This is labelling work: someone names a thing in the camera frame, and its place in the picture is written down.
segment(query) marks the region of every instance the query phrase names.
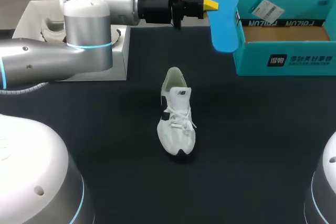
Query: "black table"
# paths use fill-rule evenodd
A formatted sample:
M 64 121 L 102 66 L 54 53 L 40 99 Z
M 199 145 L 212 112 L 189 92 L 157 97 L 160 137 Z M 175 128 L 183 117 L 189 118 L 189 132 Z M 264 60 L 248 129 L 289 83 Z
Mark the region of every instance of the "black table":
M 157 137 L 160 88 L 177 66 L 192 87 L 193 162 Z M 209 29 L 137 28 L 128 81 L 51 83 L 0 96 L 0 113 L 43 122 L 90 187 L 97 224 L 304 223 L 303 201 L 336 131 L 335 77 L 238 77 Z

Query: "white label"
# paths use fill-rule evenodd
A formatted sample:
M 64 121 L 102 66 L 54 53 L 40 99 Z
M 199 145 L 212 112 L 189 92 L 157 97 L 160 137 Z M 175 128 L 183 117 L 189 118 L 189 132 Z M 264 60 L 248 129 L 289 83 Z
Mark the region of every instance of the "white label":
M 272 24 L 284 12 L 285 10 L 280 8 L 279 6 L 271 3 L 268 0 L 263 0 L 252 12 L 252 14 Z

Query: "white sneaker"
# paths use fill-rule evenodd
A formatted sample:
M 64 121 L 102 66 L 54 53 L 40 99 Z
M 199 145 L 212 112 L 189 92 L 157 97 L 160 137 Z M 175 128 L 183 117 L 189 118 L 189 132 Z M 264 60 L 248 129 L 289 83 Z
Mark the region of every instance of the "white sneaker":
M 169 69 L 161 90 L 162 115 L 157 133 L 165 150 L 174 156 L 186 156 L 195 146 L 190 95 L 191 88 L 187 87 L 180 69 Z

